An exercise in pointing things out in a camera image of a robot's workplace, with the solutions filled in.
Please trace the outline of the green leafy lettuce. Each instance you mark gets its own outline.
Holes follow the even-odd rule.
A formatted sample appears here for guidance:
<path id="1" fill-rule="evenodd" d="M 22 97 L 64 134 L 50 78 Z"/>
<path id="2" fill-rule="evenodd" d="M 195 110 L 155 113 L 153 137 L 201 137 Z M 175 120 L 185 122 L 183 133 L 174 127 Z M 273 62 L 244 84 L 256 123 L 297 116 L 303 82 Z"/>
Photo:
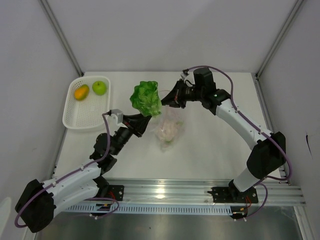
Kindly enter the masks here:
<path id="1" fill-rule="evenodd" d="M 157 81 L 141 81 L 139 85 L 134 87 L 129 100 L 132 107 L 144 117 L 154 117 L 161 114 L 162 103 Z"/>

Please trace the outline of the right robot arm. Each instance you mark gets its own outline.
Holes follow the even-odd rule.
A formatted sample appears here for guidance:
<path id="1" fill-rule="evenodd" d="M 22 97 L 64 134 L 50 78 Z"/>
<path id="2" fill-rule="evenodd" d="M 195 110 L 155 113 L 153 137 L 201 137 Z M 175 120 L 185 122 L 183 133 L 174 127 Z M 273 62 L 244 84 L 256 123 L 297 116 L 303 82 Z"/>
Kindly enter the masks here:
<path id="1" fill-rule="evenodd" d="M 164 106 L 185 108 L 187 102 L 200 102 L 213 115 L 231 126 L 247 143 L 251 153 L 242 173 L 228 184 L 228 196 L 234 202 L 246 197 L 247 190 L 271 177 L 271 172 L 288 162 L 286 138 L 273 133 L 247 117 L 235 104 L 233 93 L 216 87 L 211 67 L 193 71 L 194 83 L 188 80 L 189 71 L 182 72 L 173 89 L 162 99 Z"/>

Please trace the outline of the clear zip top bag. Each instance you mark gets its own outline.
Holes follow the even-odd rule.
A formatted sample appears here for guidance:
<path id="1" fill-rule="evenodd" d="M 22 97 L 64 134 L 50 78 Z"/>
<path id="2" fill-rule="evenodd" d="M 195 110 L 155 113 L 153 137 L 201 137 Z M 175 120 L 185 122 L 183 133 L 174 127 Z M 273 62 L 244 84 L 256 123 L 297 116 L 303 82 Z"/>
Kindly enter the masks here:
<path id="1" fill-rule="evenodd" d="M 161 107 L 161 114 L 151 118 L 148 129 L 162 152 L 172 149 L 185 131 L 185 114 L 181 108 Z"/>

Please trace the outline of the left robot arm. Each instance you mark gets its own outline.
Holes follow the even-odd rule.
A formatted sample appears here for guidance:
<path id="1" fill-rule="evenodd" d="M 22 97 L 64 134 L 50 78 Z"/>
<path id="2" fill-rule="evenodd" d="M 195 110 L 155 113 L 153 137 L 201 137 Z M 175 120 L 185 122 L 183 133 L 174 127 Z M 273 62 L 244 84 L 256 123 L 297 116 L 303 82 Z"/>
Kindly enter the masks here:
<path id="1" fill-rule="evenodd" d="M 43 230 L 61 212 L 82 201 L 107 201 L 118 204 L 109 182 L 103 174 L 110 171 L 120 153 L 132 136 L 142 137 L 152 117 L 140 114 L 124 115 L 118 109 L 102 114 L 113 118 L 118 129 L 110 134 L 105 122 L 104 133 L 97 136 L 93 153 L 76 169 L 63 176 L 43 182 L 30 181 L 20 196 L 15 211 L 14 224 L 17 228 L 27 227 L 32 233 Z"/>

